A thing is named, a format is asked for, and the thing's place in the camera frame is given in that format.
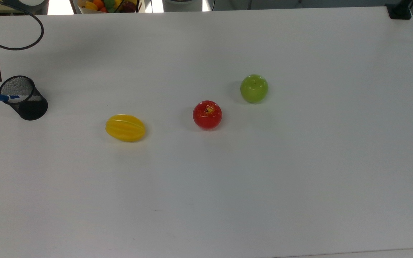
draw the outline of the blue marker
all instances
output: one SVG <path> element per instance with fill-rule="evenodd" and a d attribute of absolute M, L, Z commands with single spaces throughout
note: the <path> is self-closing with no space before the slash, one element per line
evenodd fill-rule
<path fill-rule="evenodd" d="M 6 101 L 9 103 L 17 103 L 20 101 L 24 101 L 28 96 L 26 95 L 2 95 L 0 94 L 0 101 Z M 28 101 L 41 101 L 40 96 L 31 96 Z"/>

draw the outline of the table surface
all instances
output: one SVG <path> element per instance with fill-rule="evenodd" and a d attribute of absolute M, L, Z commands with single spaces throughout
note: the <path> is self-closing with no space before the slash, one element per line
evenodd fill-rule
<path fill-rule="evenodd" d="M 40 16 L 0 49 L 0 258 L 263 258 L 413 248 L 413 19 L 385 7 Z M 0 17 L 0 44 L 39 33 Z M 269 82 L 259 104 L 241 80 Z M 214 131 L 192 120 L 212 100 Z M 105 132 L 118 113 L 147 135 Z"/>

